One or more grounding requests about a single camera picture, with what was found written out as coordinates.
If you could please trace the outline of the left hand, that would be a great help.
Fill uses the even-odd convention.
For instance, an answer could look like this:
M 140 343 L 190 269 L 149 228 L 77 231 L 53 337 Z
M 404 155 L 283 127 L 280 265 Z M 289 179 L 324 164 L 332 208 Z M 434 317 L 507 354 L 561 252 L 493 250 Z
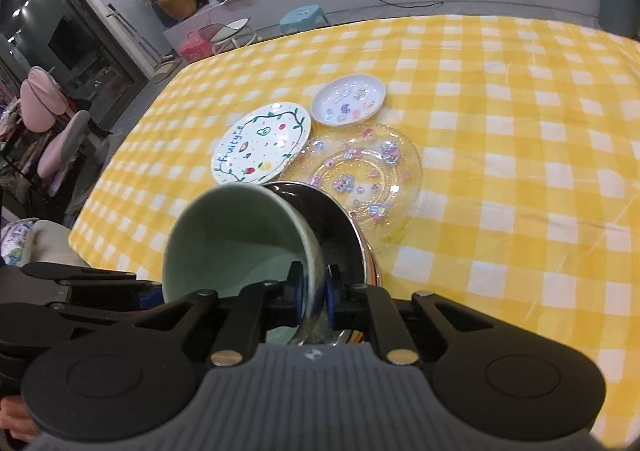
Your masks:
M 1 399 L 0 424 L 16 440 L 31 442 L 39 436 L 38 428 L 20 396 Z

